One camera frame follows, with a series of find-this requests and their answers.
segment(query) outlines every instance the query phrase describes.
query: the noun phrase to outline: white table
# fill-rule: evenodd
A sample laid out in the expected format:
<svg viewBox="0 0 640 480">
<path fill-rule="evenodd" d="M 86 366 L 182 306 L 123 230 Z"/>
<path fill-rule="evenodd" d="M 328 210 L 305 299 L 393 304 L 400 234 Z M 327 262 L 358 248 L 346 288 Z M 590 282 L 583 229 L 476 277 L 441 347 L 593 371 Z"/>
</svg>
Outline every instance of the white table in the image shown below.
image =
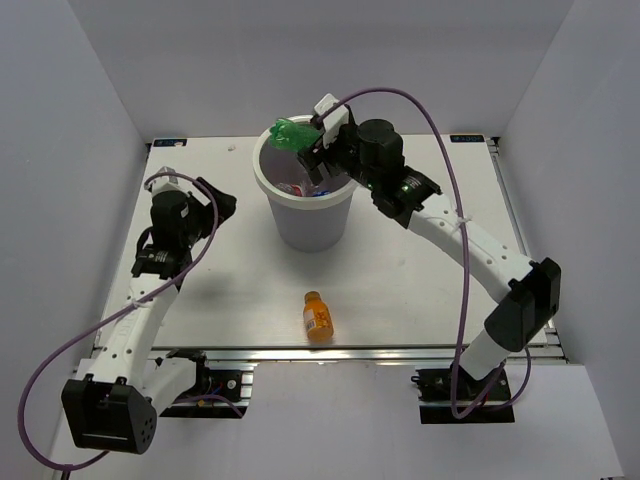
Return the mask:
<svg viewBox="0 0 640 480">
<path fill-rule="evenodd" d="M 145 178 L 162 166 L 238 198 L 201 265 L 187 277 L 156 338 L 157 348 L 304 348 L 303 296 L 318 290 L 334 323 L 333 347 L 450 347 L 455 343 L 461 268 L 427 241 L 405 231 L 358 189 L 342 240 L 330 250 L 304 254 L 278 236 L 266 197 L 253 177 L 255 137 L 192 138 L 182 147 L 151 149 Z M 465 213 L 517 249 L 516 236 L 484 143 L 452 144 Z M 407 164 L 435 180 L 451 196 L 434 137 L 405 137 Z M 138 198 L 105 314 L 128 293 L 135 243 L 150 225 L 151 196 Z M 466 340 L 482 329 L 495 304 L 475 281 Z M 99 339 L 104 343 L 107 333 Z M 544 344 L 544 334 L 534 343 Z"/>
<path fill-rule="evenodd" d="M 516 386 L 524 367 L 508 366 Z M 536 366 L 516 422 L 421 425 L 409 366 L 266 363 L 245 418 L 161 418 L 141 456 L 111 453 L 74 480 L 598 480 L 621 475 L 581 366 Z M 64 421 L 53 458 L 86 460 Z"/>
</svg>

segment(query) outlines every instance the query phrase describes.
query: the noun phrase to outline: green object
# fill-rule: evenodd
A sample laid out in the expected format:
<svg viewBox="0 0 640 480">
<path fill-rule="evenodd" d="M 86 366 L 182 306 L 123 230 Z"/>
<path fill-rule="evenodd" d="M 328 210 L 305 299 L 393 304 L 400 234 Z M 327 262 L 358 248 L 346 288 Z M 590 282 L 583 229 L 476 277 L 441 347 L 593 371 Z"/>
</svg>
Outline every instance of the green object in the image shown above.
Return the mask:
<svg viewBox="0 0 640 480">
<path fill-rule="evenodd" d="M 321 133 L 308 123 L 295 123 L 287 118 L 279 118 L 269 129 L 269 143 L 280 150 L 298 152 L 310 147 Z"/>
</svg>

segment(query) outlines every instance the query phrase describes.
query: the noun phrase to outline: bottle cap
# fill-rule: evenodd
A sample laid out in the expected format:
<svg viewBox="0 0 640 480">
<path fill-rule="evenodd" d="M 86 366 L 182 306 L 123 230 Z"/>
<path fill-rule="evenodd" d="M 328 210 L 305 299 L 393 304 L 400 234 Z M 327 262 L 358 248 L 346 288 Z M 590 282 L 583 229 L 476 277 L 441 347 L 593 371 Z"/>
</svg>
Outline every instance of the bottle cap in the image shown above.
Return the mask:
<svg viewBox="0 0 640 480">
<path fill-rule="evenodd" d="M 308 292 L 304 296 L 304 303 L 309 303 L 311 300 L 321 300 L 318 292 Z"/>
</svg>

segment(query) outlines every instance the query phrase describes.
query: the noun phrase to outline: metal frame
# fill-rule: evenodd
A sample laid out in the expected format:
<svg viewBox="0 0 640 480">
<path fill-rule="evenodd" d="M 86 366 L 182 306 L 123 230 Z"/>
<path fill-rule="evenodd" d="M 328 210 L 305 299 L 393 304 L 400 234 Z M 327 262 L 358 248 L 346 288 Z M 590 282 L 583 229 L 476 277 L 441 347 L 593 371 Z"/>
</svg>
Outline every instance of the metal frame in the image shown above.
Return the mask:
<svg viewBox="0 0 640 480">
<path fill-rule="evenodd" d="M 497 144 L 492 139 L 487 139 L 487 148 L 496 171 L 496 177 L 502 191 L 509 218 L 514 228 L 516 240 L 520 251 L 529 255 L 529 247 L 522 234 L 518 215 L 514 210 L 509 197 L 509 189 L 504 181 L 504 176 L 500 168 L 500 152 Z M 560 345 L 553 320 L 545 327 L 546 345 L 532 345 L 530 347 L 533 362 L 535 364 L 565 364 L 567 359 Z M 246 405 L 251 397 L 253 385 L 253 370 L 260 362 L 340 362 L 340 361 L 367 361 L 385 365 L 414 365 L 417 368 L 425 367 L 448 367 L 453 360 L 454 346 L 450 347 L 429 347 L 429 346 L 389 346 L 371 348 L 215 348 L 203 346 L 200 348 L 207 354 L 210 365 L 215 368 L 240 369 L 243 375 L 242 401 L 237 405 Z M 164 356 L 170 350 L 169 347 L 154 348 L 150 358 Z M 511 364 L 525 363 L 524 352 L 515 353 L 508 359 Z"/>
</svg>

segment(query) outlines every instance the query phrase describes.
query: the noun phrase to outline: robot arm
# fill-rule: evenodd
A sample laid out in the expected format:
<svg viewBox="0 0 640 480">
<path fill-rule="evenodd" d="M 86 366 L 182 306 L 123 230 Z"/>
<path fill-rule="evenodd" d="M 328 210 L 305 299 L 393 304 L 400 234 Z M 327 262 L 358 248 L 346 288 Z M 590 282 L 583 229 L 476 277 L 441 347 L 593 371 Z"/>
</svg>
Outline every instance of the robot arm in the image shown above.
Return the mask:
<svg viewBox="0 0 640 480">
<path fill-rule="evenodd" d="M 326 95 L 314 108 L 317 115 L 337 100 Z M 298 160 L 314 183 L 345 173 L 371 191 L 374 205 L 401 226 L 438 246 L 462 265 L 462 235 L 458 216 L 440 187 L 408 167 L 402 137 L 386 120 L 355 123 L 348 106 L 341 106 L 317 125 L 322 136 L 298 152 Z M 498 304 L 484 330 L 460 358 L 468 377 L 490 376 L 511 352 L 521 351 L 558 310 L 560 267 L 547 258 L 536 263 L 507 249 L 472 221 L 465 221 L 469 237 L 471 274 Z"/>
<path fill-rule="evenodd" d="M 221 225 L 235 212 L 236 199 L 202 178 L 197 180 L 216 200 Z M 136 308 L 116 322 L 85 377 L 67 381 L 62 391 L 71 434 L 80 448 L 144 453 L 153 439 L 158 415 L 182 393 L 198 395 L 208 387 L 200 381 L 204 378 L 203 354 L 173 354 L 150 374 L 145 372 L 154 339 L 181 282 L 147 302 L 135 302 L 192 263 L 191 248 L 213 230 L 213 209 L 180 188 L 173 176 L 157 178 L 148 188 L 152 226 L 138 240 L 127 297 L 127 303 Z M 149 236 L 152 243 L 147 244 Z"/>
</svg>

